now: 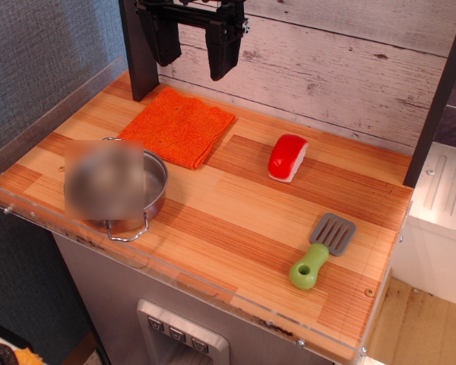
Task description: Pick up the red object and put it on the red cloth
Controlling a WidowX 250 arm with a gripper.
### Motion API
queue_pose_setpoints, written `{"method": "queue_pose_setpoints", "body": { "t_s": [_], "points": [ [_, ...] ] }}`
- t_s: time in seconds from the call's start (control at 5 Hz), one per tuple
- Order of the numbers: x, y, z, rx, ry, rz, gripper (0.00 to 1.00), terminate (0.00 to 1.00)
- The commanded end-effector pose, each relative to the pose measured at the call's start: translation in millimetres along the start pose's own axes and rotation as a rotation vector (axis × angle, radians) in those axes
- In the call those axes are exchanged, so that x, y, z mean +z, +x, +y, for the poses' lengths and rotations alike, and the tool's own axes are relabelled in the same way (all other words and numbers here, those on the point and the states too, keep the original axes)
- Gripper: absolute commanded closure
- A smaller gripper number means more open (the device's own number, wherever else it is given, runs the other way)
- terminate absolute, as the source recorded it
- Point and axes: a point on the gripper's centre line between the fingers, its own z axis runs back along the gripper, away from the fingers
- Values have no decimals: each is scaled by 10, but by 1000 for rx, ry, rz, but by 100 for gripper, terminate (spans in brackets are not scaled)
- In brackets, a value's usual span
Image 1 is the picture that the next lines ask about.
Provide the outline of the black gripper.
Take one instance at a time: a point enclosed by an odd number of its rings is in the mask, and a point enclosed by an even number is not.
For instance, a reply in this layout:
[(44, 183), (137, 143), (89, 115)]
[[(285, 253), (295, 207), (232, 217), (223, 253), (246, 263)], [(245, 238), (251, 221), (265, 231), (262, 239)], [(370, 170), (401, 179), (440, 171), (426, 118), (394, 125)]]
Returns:
[(219, 1), (213, 10), (195, 1), (135, 1), (141, 28), (155, 61), (168, 66), (181, 56), (179, 26), (205, 29), (210, 75), (219, 81), (237, 66), (241, 39), (249, 33), (244, 1)]

